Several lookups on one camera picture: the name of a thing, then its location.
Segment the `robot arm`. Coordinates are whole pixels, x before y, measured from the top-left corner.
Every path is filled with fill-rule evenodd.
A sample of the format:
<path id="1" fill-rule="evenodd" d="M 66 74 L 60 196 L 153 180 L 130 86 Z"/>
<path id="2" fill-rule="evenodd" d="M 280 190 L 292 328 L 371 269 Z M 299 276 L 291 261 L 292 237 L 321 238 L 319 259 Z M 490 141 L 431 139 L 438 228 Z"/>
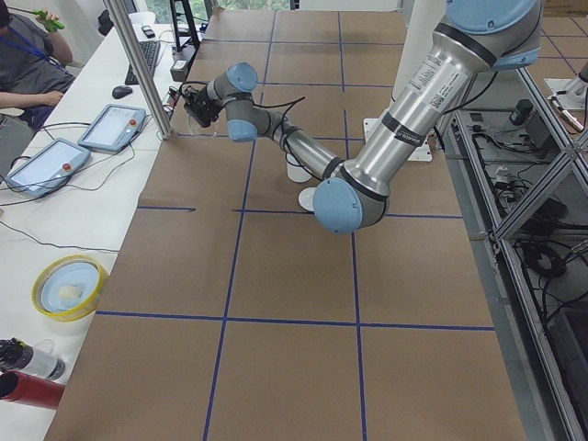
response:
<path id="1" fill-rule="evenodd" d="M 354 232 L 383 218 L 391 179 L 473 75 L 537 60 L 543 13 L 541 1 L 448 1 L 431 50 L 350 160 L 322 147 L 285 114 L 255 105 L 257 73 L 247 62 L 200 90 L 185 89 L 185 109 L 203 128 L 224 113 L 232 141 L 273 140 L 319 180 L 312 196 L 318 222 L 330 232 Z"/>

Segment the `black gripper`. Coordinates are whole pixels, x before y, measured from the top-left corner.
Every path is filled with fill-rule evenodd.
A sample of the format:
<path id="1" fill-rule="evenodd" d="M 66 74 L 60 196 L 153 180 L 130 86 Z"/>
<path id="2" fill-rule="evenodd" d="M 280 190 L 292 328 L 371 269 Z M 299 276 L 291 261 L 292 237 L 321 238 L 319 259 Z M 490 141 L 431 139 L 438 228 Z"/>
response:
<path id="1" fill-rule="evenodd" d="M 221 113 L 221 107 L 216 101 L 209 97 L 206 89 L 200 89 L 198 96 L 198 103 L 192 107 L 186 107 L 184 105 L 187 114 L 205 114 L 205 115 L 218 115 Z"/>

